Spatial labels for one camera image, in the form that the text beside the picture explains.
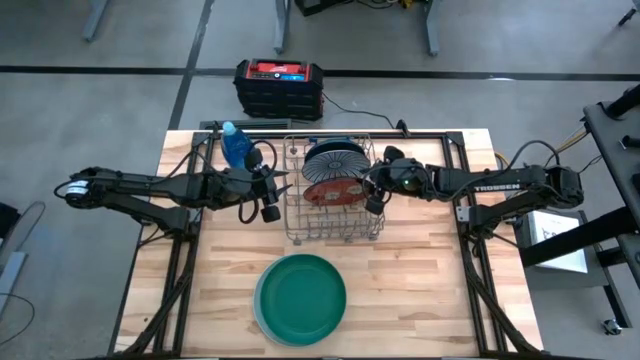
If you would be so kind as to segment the red black power station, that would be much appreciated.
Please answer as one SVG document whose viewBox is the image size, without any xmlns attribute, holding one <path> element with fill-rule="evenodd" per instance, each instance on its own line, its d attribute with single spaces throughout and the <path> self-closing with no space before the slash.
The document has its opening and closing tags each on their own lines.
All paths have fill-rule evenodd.
<svg viewBox="0 0 640 360">
<path fill-rule="evenodd" d="M 245 59 L 233 84 L 245 114 L 316 121 L 323 116 L 324 70 L 315 63 Z"/>
</svg>

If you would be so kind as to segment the blue white striped plate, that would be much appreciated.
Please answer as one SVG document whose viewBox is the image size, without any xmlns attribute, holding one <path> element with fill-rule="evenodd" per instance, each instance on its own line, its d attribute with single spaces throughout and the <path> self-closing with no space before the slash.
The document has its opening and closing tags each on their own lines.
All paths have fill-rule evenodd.
<svg viewBox="0 0 640 360">
<path fill-rule="evenodd" d="M 335 178 L 359 178 L 370 165 L 370 160 L 359 152 L 331 150 L 306 160 L 301 173 L 309 182 L 319 183 Z"/>
</svg>

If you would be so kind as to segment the black grille bar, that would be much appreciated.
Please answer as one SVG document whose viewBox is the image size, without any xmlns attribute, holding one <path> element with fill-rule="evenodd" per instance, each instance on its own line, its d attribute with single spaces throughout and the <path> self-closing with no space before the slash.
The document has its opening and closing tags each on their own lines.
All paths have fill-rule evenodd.
<svg viewBox="0 0 640 360">
<path fill-rule="evenodd" d="M 202 121 L 199 124 L 200 130 L 222 130 L 222 121 Z M 258 120 L 229 120 L 235 128 L 241 130 L 288 130 L 291 128 L 291 121 L 287 119 L 258 119 Z"/>
</svg>

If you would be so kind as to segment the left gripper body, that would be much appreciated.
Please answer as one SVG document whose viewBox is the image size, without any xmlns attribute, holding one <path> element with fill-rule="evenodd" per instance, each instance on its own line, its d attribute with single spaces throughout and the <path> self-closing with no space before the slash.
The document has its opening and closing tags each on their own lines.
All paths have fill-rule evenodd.
<svg viewBox="0 0 640 360">
<path fill-rule="evenodd" d="M 274 176 L 276 171 L 270 167 L 253 170 L 227 168 L 216 172 L 220 182 L 217 197 L 223 203 L 262 200 L 271 205 L 278 202 L 278 187 Z"/>
</svg>

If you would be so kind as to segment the black aluminium table frame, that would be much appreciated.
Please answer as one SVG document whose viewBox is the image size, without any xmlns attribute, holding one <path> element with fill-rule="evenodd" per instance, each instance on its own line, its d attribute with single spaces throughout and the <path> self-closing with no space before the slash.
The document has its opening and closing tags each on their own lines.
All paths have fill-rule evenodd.
<svg viewBox="0 0 640 360">
<path fill-rule="evenodd" d="M 376 158 L 388 145 L 424 163 L 453 165 L 467 161 L 474 171 L 496 169 L 486 129 L 461 130 L 464 147 L 456 147 L 446 132 L 414 133 L 392 138 L 382 130 L 372 136 Z M 170 172 L 191 150 L 211 155 L 215 168 L 226 165 L 220 142 L 211 132 L 169 131 L 158 174 Z M 170 358 L 440 358 L 480 354 L 461 260 L 455 222 L 456 205 L 393 195 L 385 207 L 385 223 L 378 240 L 342 238 L 301 240 L 287 237 L 285 200 L 282 219 L 243 225 L 237 207 L 204 210 L 194 276 L 186 312 L 180 353 Z M 122 315 L 108 352 L 132 345 L 160 307 L 172 247 L 157 240 L 135 254 Z M 487 265 L 496 299 L 525 339 L 539 350 L 543 344 L 518 250 L 492 239 L 477 272 Z M 305 347 L 275 343 L 260 330 L 253 315 L 253 292 L 263 271 L 281 256 L 319 255 L 340 272 L 347 288 L 347 308 L 338 328 L 324 340 Z"/>
</svg>

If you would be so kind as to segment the grey stand base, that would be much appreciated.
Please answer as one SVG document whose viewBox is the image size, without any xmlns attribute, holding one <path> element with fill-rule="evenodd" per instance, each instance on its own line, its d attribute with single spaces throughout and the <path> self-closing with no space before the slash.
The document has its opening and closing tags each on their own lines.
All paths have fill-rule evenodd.
<svg viewBox="0 0 640 360">
<path fill-rule="evenodd" d="M 0 202 L 0 318 L 27 259 L 22 248 L 45 210 L 43 201 L 31 203 L 24 211 Z"/>
</svg>

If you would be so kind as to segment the black chair leg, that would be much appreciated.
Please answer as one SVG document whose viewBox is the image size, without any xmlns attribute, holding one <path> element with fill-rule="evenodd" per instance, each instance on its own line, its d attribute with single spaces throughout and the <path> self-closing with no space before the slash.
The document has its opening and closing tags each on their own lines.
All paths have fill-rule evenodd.
<svg viewBox="0 0 640 360">
<path fill-rule="evenodd" d="M 632 7 L 618 21 L 617 23 L 618 27 L 624 26 L 629 20 L 632 19 L 634 15 L 640 13 L 640 0 L 631 0 L 631 1 L 632 1 Z"/>
</svg>

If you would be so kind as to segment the black metal stand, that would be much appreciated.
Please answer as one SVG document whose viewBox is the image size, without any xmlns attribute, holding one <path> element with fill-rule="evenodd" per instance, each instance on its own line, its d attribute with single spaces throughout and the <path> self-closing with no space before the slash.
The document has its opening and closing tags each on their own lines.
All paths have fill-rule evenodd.
<svg viewBox="0 0 640 360">
<path fill-rule="evenodd" d="M 566 234 L 565 245 L 576 248 L 596 247 L 611 238 L 619 246 L 595 251 L 599 266 L 626 263 L 640 287 L 640 84 L 611 103 L 597 103 L 584 108 L 585 127 L 592 134 L 625 205 Z M 533 248 L 521 251 L 525 267 Z"/>
</svg>

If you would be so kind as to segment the black computer tower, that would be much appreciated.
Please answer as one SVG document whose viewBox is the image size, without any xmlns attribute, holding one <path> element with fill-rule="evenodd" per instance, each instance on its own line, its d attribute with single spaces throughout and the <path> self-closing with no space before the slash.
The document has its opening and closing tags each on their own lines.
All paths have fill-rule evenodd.
<svg viewBox="0 0 640 360">
<path fill-rule="evenodd" d="M 308 17 L 351 0 L 294 0 L 294 4 L 304 17 Z"/>
</svg>

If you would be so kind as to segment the white box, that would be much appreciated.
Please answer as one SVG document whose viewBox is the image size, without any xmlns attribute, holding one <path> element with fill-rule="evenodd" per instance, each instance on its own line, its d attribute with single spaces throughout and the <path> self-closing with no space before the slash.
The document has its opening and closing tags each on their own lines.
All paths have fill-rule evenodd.
<svg viewBox="0 0 640 360">
<path fill-rule="evenodd" d="M 589 272 L 585 251 L 564 244 L 566 234 L 582 224 L 578 214 L 546 210 L 532 211 L 525 221 L 533 253 L 526 260 L 536 267 L 577 274 Z"/>
</svg>

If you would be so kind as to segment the blue dish soap bottle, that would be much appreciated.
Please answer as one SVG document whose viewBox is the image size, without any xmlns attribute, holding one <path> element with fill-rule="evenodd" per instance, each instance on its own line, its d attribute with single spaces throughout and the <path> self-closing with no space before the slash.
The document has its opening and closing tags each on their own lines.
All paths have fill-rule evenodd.
<svg viewBox="0 0 640 360">
<path fill-rule="evenodd" d="M 251 169 L 247 166 L 246 156 L 253 150 L 251 139 L 232 122 L 225 121 L 222 126 L 222 152 L 231 168 Z"/>
</svg>

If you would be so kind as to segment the red daisy plate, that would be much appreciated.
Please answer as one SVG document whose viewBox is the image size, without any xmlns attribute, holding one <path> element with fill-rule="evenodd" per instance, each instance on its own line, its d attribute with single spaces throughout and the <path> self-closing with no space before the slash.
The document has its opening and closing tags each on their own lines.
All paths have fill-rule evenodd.
<svg viewBox="0 0 640 360">
<path fill-rule="evenodd" d="M 340 206 L 362 201 L 365 194 L 360 179 L 343 177 L 311 185 L 303 198 L 314 206 Z"/>
</svg>

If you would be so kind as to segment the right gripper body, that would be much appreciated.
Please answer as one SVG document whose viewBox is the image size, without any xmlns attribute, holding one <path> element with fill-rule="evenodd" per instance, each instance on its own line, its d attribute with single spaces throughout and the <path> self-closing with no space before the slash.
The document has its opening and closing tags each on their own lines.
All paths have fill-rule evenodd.
<svg viewBox="0 0 640 360">
<path fill-rule="evenodd" d="M 376 164 L 372 168 L 374 185 L 390 193 L 425 194 L 429 179 L 425 167 L 415 159 L 396 159 Z"/>
</svg>

